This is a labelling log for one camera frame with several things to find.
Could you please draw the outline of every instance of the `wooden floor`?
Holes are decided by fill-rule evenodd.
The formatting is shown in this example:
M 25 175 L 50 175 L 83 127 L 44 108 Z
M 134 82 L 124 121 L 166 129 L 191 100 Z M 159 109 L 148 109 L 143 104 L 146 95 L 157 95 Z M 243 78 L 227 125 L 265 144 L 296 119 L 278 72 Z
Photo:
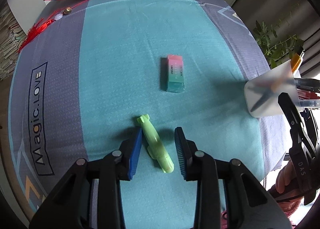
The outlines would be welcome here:
M 12 75 L 0 81 L 0 141 L 1 143 L 9 143 L 8 133 L 8 103 Z

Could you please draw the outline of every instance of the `red string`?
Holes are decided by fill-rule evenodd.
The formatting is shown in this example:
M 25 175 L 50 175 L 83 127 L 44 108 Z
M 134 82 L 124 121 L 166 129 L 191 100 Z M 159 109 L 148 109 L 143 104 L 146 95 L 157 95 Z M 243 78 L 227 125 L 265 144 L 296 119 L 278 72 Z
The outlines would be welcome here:
M 83 0 L 80 3 L 74 5 L 71 7 L 72 9 L 87 2 L 89 0 Z M 21 52 L 21 50 L 30 42 L 32 42 L 40 33 L 42 33 L 49 25 L 51 25 L 55 20 L 52 17 L 55 17 L 57 14 L 59 14 L 64 9 L 56 9 L 48 18 L 47 20 L 41 25 L 41 22 L 43 22 L 44 18 L 41 18 L 36 24 L 32 26 L 32 28 L 28 31 L 27 38 L 23 41 L 21 46 L 19 47 L 18 53 Z

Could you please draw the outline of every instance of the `blue tablecloth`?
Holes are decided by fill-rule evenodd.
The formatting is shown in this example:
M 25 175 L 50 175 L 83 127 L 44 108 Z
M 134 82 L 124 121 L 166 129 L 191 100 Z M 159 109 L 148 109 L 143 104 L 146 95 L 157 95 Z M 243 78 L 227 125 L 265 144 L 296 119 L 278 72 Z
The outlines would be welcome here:
M 183 56 L 183 93 L 165 91 L 168 54 Z M 238 158 L 262 180 L 287 139 L 282 116 L 255 119 L 246 108 L 245 81 L 267 69 L 223 0 L 79 5 L 22 50 L 12 81 L 10 147 L 30 208 L 36 211 L 75 160 L 103 158 L 149 114 L 175 170 L 164 174 L 142 148 L 133 180 L 121 182 L 127 228 L 192 227 L 196 183 L 180 174 L 173 131 L 181 126 L 198 149 Z

